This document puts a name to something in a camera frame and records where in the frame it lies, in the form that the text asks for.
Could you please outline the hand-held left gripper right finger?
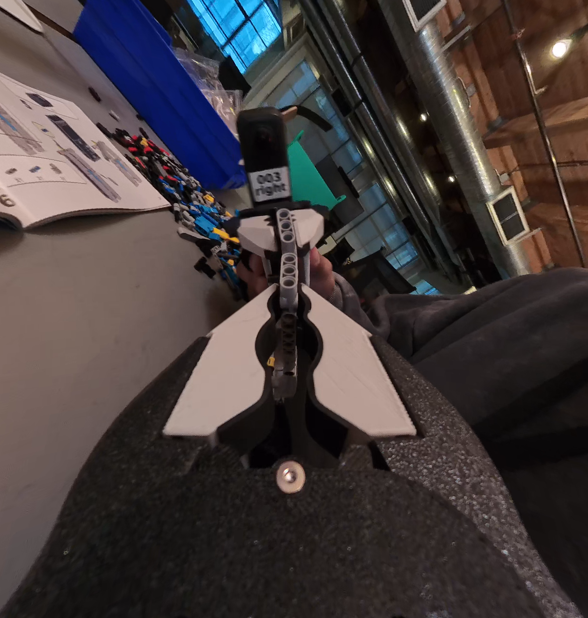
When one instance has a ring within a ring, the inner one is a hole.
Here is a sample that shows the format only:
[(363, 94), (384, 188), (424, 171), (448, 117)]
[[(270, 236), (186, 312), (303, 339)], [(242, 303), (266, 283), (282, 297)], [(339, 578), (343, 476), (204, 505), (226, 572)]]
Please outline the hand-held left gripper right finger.
[(404, 403), (371, 343), (371, 334), (303, 284), (307, 318), (321, 352), (312, 372), (316, 400), (370, 438), (416, 435)]

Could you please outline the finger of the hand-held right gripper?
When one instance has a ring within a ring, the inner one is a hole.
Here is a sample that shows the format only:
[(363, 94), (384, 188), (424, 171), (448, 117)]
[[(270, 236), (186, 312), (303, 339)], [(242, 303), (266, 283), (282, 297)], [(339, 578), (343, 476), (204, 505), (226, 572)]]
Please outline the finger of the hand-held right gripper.
[(237, 237), (243, 250), (238, 264), (242, 262), (247, 267), (251, 254), (259, 256), (267, 277), (266, 289), (273, 290), (279, 281), (280, 246), (271, 219), (268, 216), (241, 219)]
[(301, 281), (309, 286), (311, 282), (311, 250), (324, 234), (324, 217), (316, 211), (295, 212), (295, 236), (298, 258), (303, 267)]

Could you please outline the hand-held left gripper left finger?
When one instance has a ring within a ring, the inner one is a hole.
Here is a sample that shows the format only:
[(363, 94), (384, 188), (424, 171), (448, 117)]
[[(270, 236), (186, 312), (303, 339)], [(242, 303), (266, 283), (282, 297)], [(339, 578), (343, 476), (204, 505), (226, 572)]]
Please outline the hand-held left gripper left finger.
[(260, 400), (266, 372), (256, 340), (272, 316), (268, 304), (277, 289), (270, 285), (208, 334), (163, 435), (216, 438), (222, 425)]

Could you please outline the grey hinged toy assembly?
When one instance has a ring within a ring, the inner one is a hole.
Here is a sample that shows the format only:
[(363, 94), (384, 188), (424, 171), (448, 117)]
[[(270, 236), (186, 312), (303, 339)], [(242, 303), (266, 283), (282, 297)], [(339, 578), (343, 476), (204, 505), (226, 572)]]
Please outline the grey hinged toy assembly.
[(276, 211), (275, 237), (280, 250), (278, 288), (270, 299), (275, 321), (275, 349), (272, 389), (275, 402), (284, 404), (297, 391), (298, 375), (298, 255), (297, 239), (291, 212)]

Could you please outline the person's right hand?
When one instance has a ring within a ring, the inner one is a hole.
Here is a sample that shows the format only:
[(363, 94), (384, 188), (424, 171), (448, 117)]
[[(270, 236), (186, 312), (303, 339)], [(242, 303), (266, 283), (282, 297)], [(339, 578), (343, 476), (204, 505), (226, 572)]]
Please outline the person's right hand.
[[(246, 267), (240, 262), (236, 267), (236, 274), (247, 285), (249, 297), (253, 298), (264, 291), (268, 283), (259, 256), (251, 254), (248, 264)], [(342, 293), (336, 284), (333, 266), (317, 248), (313, 248), (309, 253), (309, 274), (310, 288), (334, 305), (341, 303)]]

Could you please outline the pile of toy bricks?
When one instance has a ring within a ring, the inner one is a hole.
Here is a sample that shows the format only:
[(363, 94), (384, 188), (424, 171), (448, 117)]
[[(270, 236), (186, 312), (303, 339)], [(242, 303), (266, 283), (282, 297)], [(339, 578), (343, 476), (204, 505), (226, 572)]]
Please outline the pile of toy bricks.
[(226, 231), (226, 223), (238, 211), (223, 205), (172, 154), (157, 145), (144, 128), (138, 134), (130, 134), (118, 127), (110, 131), (100, 122), (96, 126), (111, 143), (125, 150), (124, 157), (132, 169), (166, 198), (178, 236), (200, 252), (194, 270), (212, 281), (223, 282), (234, 300), (247, 301), (248, 286), (236, 273), (242, 247), (238, 238)]

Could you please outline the clear plastic bag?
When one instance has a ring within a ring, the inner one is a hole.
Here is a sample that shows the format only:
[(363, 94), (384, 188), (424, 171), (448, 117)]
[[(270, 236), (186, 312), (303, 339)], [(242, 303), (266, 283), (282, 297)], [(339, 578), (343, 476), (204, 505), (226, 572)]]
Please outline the clear plastic bag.
[(219, 63), (182, 48), (173, 48), (174, 55), (191, 80), (218, 113), (236, 115), (242, 104), (242, 91), (225, 86), (219, 78)]

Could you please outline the blue storage bin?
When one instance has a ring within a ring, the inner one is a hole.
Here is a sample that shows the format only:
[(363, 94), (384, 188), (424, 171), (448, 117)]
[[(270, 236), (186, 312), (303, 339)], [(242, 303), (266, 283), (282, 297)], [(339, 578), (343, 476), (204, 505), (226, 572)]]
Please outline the blue storage bin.
[(203, 187), (245, 185), (240, 144), (140, 1), (86, 1), (74, 37)]

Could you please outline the white air vent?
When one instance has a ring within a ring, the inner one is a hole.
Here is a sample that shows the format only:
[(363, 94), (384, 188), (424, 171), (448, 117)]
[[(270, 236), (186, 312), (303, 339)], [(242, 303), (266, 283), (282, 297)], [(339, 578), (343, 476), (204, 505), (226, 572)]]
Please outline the white air vent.
[(530, 227), (514, 186), (506, 187), (497, 197), (486, 203), (502, 245), (521, 240)]
[(425, 27), (446, 5), (446, 1), (402, 1), (402, 3), (415, 32)]

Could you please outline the open instruction booklet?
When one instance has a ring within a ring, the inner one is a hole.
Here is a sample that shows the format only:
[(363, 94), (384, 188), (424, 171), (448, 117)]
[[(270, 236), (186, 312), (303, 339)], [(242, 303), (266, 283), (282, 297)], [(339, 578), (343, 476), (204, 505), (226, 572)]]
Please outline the open instruction booklet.
[(0, 73), (0, 220), (27, 230), (168, 207), (76, 104)]

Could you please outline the person's grey sweatshirt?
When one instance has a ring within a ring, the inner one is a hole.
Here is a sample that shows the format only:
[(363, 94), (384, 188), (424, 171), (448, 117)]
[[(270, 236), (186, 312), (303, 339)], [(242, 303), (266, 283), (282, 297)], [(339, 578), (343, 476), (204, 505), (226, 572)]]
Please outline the person's grey sweatshirt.
[(588, 617), (588, 341), (414, 366), (474, 429), (536, 549)]

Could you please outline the white paper sheet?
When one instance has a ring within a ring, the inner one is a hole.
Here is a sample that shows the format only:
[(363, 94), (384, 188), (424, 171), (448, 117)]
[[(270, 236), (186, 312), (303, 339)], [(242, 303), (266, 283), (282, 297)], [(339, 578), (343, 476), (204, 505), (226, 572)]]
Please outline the white paper sheet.
[(31, 31), (44, 33), (43, 25), (24, 1), (0, 1), (0, 10)]

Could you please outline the metal ventilation duct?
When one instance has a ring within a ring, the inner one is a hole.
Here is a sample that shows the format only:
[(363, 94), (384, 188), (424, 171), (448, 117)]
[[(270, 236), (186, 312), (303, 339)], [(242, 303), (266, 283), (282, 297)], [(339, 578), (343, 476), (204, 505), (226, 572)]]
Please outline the metal ventilation duct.
[(501, 278), (544, 272), (544, 257), (520, 205), (516, 214), (524, 230), (513, 240), (501, 238), (489, 205), (514, 189), (499, 182), (435, 19), (415, 31), (403, 1), (378, 4)]

